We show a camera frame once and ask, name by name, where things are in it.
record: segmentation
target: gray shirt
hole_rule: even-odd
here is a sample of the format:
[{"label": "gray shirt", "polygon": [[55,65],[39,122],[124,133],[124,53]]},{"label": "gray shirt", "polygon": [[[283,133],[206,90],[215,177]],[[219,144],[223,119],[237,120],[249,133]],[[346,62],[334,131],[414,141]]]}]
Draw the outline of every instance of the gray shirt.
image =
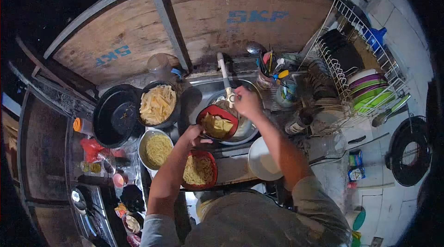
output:
[{"label": "gray shirt", "polygon": [[[341,210],[314,176],[292,191],[295,212],[248,192],[216,200],[185,240],[185,246],[349,246],[351,229]],[[146,216],[141,247],[180,246],[174,220]]]}]

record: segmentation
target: purple plate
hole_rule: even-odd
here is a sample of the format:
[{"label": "purple plate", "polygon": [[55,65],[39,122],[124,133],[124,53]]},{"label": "purple plate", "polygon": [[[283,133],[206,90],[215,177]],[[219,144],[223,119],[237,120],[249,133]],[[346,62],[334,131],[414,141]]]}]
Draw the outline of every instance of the purple plate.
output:
[{"label": "purple plate", "polygon": [[363,89],[357,91],[356,93],[352,94],[352,97],[353,97],[353,99],[356,99],[357,97],[359,97],[367,92],[370,92],[371,90],[378,89],[378,88],[384,88],[384,87],[388,87],[388,84],[381,83],[381,84],[371,85],[369,87],[363,88]]},{"label": "purple plate", "polygon": [[382,73],[375,73],[363,78],[359,78],[357,81],[354,81],[352,83],[350,83],[350,85],[348,86],[349,89],[353,89],[356,86],[358,86],[361,83],[367,82],[367,81],[371,81],[371,80],[378,80],[378,79],[382,79],[385,80],[385,76]]}]

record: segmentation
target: green plate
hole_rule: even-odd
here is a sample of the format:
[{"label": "green plate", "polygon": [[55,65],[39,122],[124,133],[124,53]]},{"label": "green plate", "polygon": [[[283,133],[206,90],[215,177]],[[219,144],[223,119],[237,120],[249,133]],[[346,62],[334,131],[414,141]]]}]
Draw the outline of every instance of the green plate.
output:
[{"label": "green plate", "polygon": [[377,88],[377,89],[371,90],[371,91],[369,91],[369,92],[367,92],[367,93],[357,97],[354,100],[353,108],[355,110],[358,110],[358,112],[365,113],[365,112],[369,111],[369,108],[373,108],[373,107],[379,105],[381,102],[387,103],[387,102],[390,102],[390,101],[394,100],[396,98],[395,95],[390,97],[390,95],[393,92],[391,90],[390,91],[386,91],[384,94],[381,94],[377,99],[375,99],[374,101],[369,103],[367,105],[367,107],[369,107],[369,108],[362,108],[361,109],[361,107],[363,107],[367,102],[369,102],[375,96],[379,95],[382,91],[384,91],[385,88],[386,87],[384,87],[384,88]]},{"label": "green plate", "polygon": [[353,88],[352,91],[350,92],[350,94],[354,94],[354,93],[358,92],[359,90],[367,88],[369,86],[376,85],[376,84],[383,84],[383,83],[387,83],[387,82],[384,79],[370,80],[368,82],[364,82],[362,84],[359,84],[357,87]]}]

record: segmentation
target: wire dish rack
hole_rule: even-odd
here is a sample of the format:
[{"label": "wire dish rack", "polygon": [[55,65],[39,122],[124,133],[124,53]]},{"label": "wire dish rack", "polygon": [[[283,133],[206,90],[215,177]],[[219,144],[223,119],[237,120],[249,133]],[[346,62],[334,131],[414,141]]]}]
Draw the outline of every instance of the wire dish rack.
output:
[{"label": "wire dish rack", "polygon": [[[325,26],[327,21],[332,19],[332,16],[339,16],[337,26],[335,28],[340,32],[347,24],[354,28],[354,33],[358,35],[358,40],[364,40],[367,45],[367,50],[375,57],[375,60],[378,62],[379,67],[384,73],[384,76],[388,82],[388,87],[356,110],[353,109],[353,97],[347,84],[346,75],[349,73],[345,73],[342,70],[341,64],[337,59],[331,58],[330,50],[326,47],[323,39],[321,39],[322,35],[333,29]],[[382,112],[386,108],[393,105],[397,97],[403,96],[408,90],[405,83],[405,78],[403,77],[396,61],[389,58],[384,48],[374,37],[371,30],[359,19],[352,9],[350,9],[341,0],[333,1],[330,11],[325,18],[322,27],[316,34],[313,44],[308,50],[307,55],[304,57],[301,66],[309,58],[317,57],[322,58],[323,61],[325,61],[325,64],[330,71],[344,112],[343,118],[339,119],[334,124],[324,127],[323,130],[318,130],[315,132],[318,135],[333,133],[341,127],[350,125],[350,122],[352,121],[356,121],[357,119],[362,120],[363,118],[374,116],[375,114]],[[375,100],[380,100],[380,98],[382,98],[384,101],[372,104]]]}]

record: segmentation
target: plywood wall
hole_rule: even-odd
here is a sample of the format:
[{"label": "plywood wall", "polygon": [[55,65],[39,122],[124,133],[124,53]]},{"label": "plywood wall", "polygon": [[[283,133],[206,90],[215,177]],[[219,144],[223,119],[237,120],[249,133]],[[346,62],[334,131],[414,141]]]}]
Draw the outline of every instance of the plywood wall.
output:
[{"label": "plywood wall", "polygon": [[[299,51],[325,19],[332,0],[171,0],[193,64],[216,52],[246,54],[249,40]],[[80,29],[54,55],[100,85],[142,72],[155,53],[173,54],[152,0],[127,0]]]},{"label": "plywood wall", "polygon": [[253,40],[300,51],[322,25],[331,0],[171,0],[193,64],[216,52],[247,53]]},{"label": "plywood wall", "polygon": [[100,85],[146,72],[159,52],[174,54],[153,0],[127,0],[80,29],[54,59]]}]

